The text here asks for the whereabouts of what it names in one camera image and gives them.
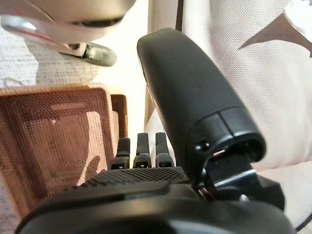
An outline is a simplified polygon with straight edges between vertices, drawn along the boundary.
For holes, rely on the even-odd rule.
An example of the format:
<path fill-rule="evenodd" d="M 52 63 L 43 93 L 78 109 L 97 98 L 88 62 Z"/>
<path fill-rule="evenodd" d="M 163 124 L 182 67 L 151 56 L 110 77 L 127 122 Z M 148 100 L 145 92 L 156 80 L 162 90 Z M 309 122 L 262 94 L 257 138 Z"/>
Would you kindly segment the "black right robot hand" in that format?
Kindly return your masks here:
<path fill-rule="evenodd" d="M 165 129 L 155 167 L 114 162 L 45 200 L 16 233 L 295 233 L 280 184 L 252 168 L 265 139 L 212 60 L 171 28 L 141 37 L 137 54 Z"/>

